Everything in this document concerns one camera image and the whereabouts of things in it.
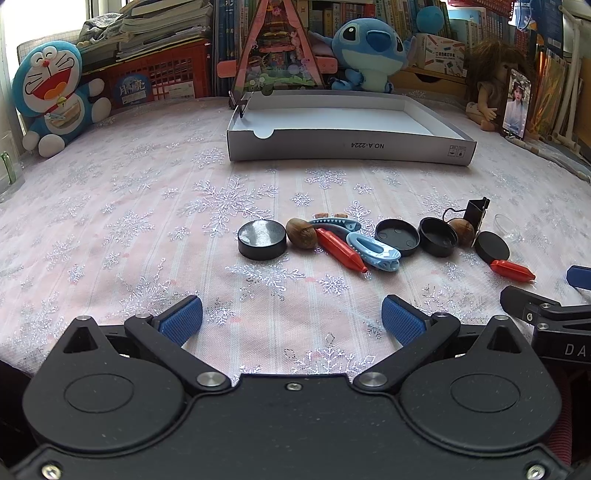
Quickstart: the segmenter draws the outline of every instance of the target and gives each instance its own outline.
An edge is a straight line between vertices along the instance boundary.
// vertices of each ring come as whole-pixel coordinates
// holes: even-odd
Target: doll with brown hair
[[[481,129],[492,132],[502,121],[496,111],[507,99],[507,74],[515,69],[530,78],[530,69],[519,50],[499,40],[480,42],[469,58],[466,115]]]

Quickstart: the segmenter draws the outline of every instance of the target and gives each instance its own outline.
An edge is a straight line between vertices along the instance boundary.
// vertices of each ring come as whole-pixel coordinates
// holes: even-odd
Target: red plastic pen
[[[494,260],[490,266],[494,273],[510,278],[511,280],[523,282],[535,280],[535,275],[529,268],[509,262],[508,260]]]
[[[345,267],[361,273],[366,273],[368,271],[368,268],[363,263],[363,260],[361,260],[359,254],[333,232],[329,232],[323,228],[317,228],[316,235],[320,246]]]

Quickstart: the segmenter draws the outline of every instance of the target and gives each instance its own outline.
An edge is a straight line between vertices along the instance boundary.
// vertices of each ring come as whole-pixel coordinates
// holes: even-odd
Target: blue ball
[[[417,13],[417,29],[422,33],[437,35],[443,28],[443,13],[434,5],[425,7]]]

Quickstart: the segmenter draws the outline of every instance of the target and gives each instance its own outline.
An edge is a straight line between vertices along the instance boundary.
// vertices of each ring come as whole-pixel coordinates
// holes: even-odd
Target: black round cap
[[[474,242],[474,250],[489,265],[495,260],[509,259],[509,247],[493,232],[480,232]]]
[[[446,222],[435,217],[426,217],[418,226],[421,247],[434,257],[449,257],[457,247],[457,233]]]
[[[415,253],[420,241],[417,229],[397,218],[387,218],[378,223],[375,239],[394,247],[403,257]]]
[[[273,220],[254,220],[238,230],[238,251],[251,260],[271,260],[286,249],[285,227]]]

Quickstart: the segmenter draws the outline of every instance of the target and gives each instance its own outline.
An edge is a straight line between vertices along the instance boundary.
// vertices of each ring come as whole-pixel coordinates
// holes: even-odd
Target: hair clip
[[[401,255],[394,247],[357,232],[347,235],[347,243],[364,262],[375,268],[395,272],[400,267],[398,260]]]
[[[322,217],[310,220],[310,223],[312,223],[313,225],[317,223],[332,223],[333,225],[339,225],[341,227],[346,228],[349,232],[356,232],[357,230],[361,230],[361,223],[359,223],[357,220],[351,220],[350,218]]]

